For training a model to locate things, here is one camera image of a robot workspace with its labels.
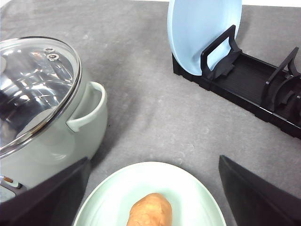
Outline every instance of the oval plate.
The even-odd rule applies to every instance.
[[[170,0],[167,33],[177,62],[187,72],[202,75],[202,51],[233,24],[238,32],[242,0]],[[224,41],[208,57],[212,70],[230,51]]]
[[[127,166],[106,178],[79,210],[74,226],[126,226],[131,207],[150,193],[171,203],[173,226],[225,226],[213,196],[195,177],[161,162]]]

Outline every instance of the pot handle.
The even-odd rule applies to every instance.
[[[95,90],[100,91],[102,93],[102,98],[100,99],[97,107],[89,114],[78,119],[72,119],[72,116],[70,117],[70,119],[66,122],[66,124],[73,132],[78,132],[80,127],[93,121],[97,117],[98,113],[104,110],[107,104],[108,97],[104,87],[101,84],[94,81],[91,81],[89,85]]]

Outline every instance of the cooking pot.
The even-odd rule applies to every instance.
[[[9,178],[1,184],[31,188],[92,158],[107,126],[107,94],[76,51],[49,37],[0,48],[0,174]]]

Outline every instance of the lid rim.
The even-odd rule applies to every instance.
[[[0,42],[0,45],[3,45],[4,43],[22,40],[22,39],[31,39],[31,38],[42,38],[42,39],[49,39],[49,40],[55,40],[58,41],[67,47],[69,47],[74,55],[75,59],[77,61],[77,75],[75,75],[74,83],[72,84],[72,87],[68,91],[68,93],[65,95],[63,100],[59,103],[59,105],[56,107],[56,109],[48,115],[44,120],[42,120],[38,125],[34,126],[32,129],[28,130],[18,138],[15,138],[13,141],[9,142],[3,147],[0,147],[0,159],[5,158],[14,152],[18,151],[19,149],[23,148],[25,145],[27,145],[37,134],[42,132],[45,128],[47,128],[54,119],[57,119],[61,116],[61,114],[64,113],[64,111],[67,109],[67,107],[70,105],[70,102],[74,99],[75,94],[77,93],[79,89],[79,85],[81,83],[82,78],[82,65],[80,57],[77,53],[77,51],[67,44],[64,41],[61,41],[56,38],[48,37],[48,36],[25,36],[21,38],[13,38],[8,39]]]

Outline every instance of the black dish rack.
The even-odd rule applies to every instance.
[[[244,54],[235,42],[235,29],[232,25],[201,53],[202,76],[185,71],[173,55],[174,73],[301,139],[301,73],[294,64],[299,48],[276,67]],[[207,58],[227,38],[231,50],[211,71]]]

